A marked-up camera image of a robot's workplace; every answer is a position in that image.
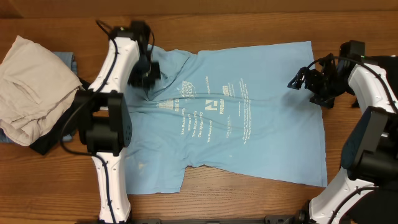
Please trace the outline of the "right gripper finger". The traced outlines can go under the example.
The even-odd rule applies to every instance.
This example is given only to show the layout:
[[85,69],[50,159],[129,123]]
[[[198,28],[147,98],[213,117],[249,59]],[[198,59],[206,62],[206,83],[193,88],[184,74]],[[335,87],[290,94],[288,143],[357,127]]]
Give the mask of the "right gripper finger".
[[310,98],[310,102],[319,105],[321,107],[324,107],[326,109],[332,109],[334,107],[335,99],[334,98],[326,99],[318,95],[313,95]]
[[300,68],[300,70],[296,73],[293,79],[288,83],[287,87],[294,90],[300,90],[303,82],[305,81],[306,72],[307,72],[306,67]]

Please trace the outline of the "light blue printed t-shirt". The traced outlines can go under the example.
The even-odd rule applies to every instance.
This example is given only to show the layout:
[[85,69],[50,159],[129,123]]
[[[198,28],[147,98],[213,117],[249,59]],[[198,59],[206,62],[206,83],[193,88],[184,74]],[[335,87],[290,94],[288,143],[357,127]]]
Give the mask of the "light blue printed t-shirt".
[[155,87],[126,92],[129,194],[179,192],[188,166],[327,185],[322,109],[287,86],[313,61],[311,42],[152,56]]

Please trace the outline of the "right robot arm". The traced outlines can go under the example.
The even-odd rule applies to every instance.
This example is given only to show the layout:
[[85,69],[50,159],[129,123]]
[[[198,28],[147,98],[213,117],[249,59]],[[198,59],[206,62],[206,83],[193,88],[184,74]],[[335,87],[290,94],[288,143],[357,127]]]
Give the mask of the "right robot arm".
[[338,55],[319,58],[321,70],[302,67],[289,82],[312,92],[311,102],[332,108],[335,98],[354,95],[361,118],[341,152],[341,168],[317,197],[295,215],[268,216],[266,223],[396,223],[397,57],[366,56],[350,40]]

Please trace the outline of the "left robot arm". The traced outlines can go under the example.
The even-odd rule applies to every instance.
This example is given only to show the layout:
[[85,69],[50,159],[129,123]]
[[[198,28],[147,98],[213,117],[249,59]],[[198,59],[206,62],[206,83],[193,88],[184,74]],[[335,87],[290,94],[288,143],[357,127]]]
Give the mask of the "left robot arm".
[[160,65],[152,60],[154,35],[144,21],[132,21],[129,27],[116,26],[105,33],[107,56],[94,82],[76,93],[75,119],[98,177],[98,223],[130,223],[124,159],[132,123],[124,92],[128,86],[152,88],[161,78]]

